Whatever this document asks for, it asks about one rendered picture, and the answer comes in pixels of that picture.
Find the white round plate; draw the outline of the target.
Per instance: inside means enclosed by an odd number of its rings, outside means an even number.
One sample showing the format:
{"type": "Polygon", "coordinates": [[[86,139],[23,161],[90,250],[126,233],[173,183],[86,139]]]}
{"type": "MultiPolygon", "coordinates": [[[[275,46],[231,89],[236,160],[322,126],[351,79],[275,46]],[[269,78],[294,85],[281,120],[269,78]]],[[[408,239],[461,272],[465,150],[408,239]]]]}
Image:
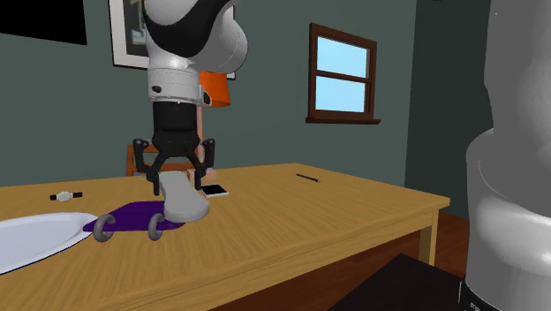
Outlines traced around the white round plate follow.
{"type": "Polygon", "coordinates": [[[50,213],[0,221],[0,275],[44,260],[78,244],[91,232],[88,213],[50,213]]]}

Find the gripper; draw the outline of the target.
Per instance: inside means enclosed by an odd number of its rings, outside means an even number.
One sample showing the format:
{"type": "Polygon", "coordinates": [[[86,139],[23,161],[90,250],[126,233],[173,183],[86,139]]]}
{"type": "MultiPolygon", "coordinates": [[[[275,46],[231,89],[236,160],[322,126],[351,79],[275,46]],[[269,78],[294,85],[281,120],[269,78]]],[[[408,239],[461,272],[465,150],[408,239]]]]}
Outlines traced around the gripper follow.
{"type": "Polygon", "coordinates": [[[160,194],[159,172],[162,165],[171,157],[186,157],[194,168],[194,186],[201,189],[201,179],[207,169],[214,167],[215,140],[200,140],[197,131],[197,106],[192,103],[154,102],[154,135],[152,143],[159,151],[151,165],[144,162],[144,151],[149,143],[134,139],[132,148],[138,172],[146,174],[147,181],[153,184],[155,196],[160,194]],[[196,155],[196,148],[204,148],[204,160],[196,155]]]}

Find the grey oblong flat object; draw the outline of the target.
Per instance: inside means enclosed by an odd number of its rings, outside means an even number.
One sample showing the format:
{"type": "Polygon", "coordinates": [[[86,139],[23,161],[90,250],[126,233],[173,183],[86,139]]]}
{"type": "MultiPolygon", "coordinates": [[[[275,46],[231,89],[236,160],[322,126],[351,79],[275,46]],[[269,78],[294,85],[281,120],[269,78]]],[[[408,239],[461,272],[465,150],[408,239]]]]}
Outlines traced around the grey oblong flat object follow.
{"type": "Polygon", "coordinates": [[[182,171],[161,172],[159,180],[164,198],[164,215],[172,223],[198,221],[209,213],[208,201],[197,192],[182,171]]]}

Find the orange wooden side table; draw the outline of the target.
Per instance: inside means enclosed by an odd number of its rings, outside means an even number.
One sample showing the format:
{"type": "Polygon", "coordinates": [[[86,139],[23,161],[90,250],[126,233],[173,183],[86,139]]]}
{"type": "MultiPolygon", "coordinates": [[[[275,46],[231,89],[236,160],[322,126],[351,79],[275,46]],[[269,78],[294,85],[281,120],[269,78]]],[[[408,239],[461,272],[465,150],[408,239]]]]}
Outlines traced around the orange wooden side table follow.
{"type": "MultiPolygon", "coordinates": [[[[158,150],[152,145],[149,144],[144,149],[144,154],[157,154],[158,150]]],[[[129,144],[126,150],[126,176],[137,176],[140,174],[140,171],[137,169],[137,164],[135,162],[135,154],[133,150],[133,144],[129,144]]],[[[184,171],[187,173],[189,178],[193,177],[194,167],[191,162],[176,162],[169,163],[165,162],[162,165],[161,171],[184,171]]],[[[207,168],[206,175],[204,176],[205,180],[215,180],[216,171],[213,168],[207,168]]]]}

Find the white framed wall picture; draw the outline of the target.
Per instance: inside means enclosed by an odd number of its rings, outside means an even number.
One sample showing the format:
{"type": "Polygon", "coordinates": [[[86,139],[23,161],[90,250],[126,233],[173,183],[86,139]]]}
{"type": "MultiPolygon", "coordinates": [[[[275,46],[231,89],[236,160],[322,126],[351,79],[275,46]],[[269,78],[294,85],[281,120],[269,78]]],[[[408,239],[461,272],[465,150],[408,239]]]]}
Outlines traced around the white framed wall picture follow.
{"type": "Polygon", "coordinates": [[[142,0],[109,0],[109,25],[114,66],[146,70],[148,54],[142,0]]]}

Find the brown framed window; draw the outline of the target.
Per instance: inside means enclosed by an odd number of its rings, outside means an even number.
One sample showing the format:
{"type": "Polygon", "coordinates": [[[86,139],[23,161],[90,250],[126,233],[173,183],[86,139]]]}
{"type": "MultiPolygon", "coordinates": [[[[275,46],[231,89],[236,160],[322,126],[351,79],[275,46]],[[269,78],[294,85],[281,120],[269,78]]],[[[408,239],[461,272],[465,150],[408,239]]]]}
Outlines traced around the brown framed window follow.
{"type": "Polygon", "coordinates": [[[376,57],[377,42],[312,23],[306,122],[378,125],[376,57]]]}

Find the purple board with grey rings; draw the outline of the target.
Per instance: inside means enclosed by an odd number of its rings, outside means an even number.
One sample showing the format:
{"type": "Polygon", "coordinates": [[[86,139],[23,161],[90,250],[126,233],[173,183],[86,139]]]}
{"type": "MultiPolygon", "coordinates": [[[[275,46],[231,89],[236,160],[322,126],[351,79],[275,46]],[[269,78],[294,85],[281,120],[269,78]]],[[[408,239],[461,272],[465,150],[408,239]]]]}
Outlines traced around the purple board with grey rings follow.
{"type": "Polygon", "coordinates": [[[116,231],[146,231],[157,241],[165,231],[175,230],[184,223],[174,223],[164,215],[163,201],[134,201],[83,226],[98,242],[107,242],[116,231]]]}

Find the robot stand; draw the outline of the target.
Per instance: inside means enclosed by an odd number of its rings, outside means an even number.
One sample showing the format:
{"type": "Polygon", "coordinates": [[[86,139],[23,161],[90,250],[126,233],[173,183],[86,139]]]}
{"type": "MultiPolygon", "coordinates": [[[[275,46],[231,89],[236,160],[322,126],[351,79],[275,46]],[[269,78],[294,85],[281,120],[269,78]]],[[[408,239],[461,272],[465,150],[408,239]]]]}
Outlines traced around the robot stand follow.
{"type": "Polygon", "coordinates": [[[460,278],[399,254],[328,311],[461,311],[460,278]]]}

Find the white phone with black screen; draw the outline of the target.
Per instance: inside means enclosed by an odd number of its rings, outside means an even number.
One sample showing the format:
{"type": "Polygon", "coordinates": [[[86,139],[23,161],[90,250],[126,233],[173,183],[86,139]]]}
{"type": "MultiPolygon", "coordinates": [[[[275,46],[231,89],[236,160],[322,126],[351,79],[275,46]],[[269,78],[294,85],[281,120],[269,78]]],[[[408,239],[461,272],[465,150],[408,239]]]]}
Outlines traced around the white phone with black screen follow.
{"type": "Polygon", "coordinates": [[[229,195],[230,193],[219,184],[205,185],[200,188],[207,198],[229,195]]]}

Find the orange shade floor lamp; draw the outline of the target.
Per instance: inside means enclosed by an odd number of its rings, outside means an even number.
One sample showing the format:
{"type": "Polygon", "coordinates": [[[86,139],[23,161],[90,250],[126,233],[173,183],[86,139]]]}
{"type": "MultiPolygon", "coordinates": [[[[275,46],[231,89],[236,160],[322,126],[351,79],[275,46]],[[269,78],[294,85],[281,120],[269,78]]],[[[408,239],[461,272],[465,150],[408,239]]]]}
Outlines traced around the orange shade floor lamp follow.
{"type": "MultiPolygon", "coordinates": [[[[201,72],[200,73],[200,85],[206,90],[211,97],[210,107],[198,107],[197,108],[197,130],[200,139],[203,139],[203,108],[219,108],[230,105],[230,93],[228,88],[228,79],[226,75],[213,72],[201,72]]],[[[197,147],[197,154],[201,161],[204,160],[204,148],[199,145],[197,147]]],[[[194,183],[194,170],[188,170],[187,176],[194,183]]],[[[201,181],[212,182],[216,180],[216,171],[214,169],[207,169],[207,174],[201,179],[201,181]]]]}

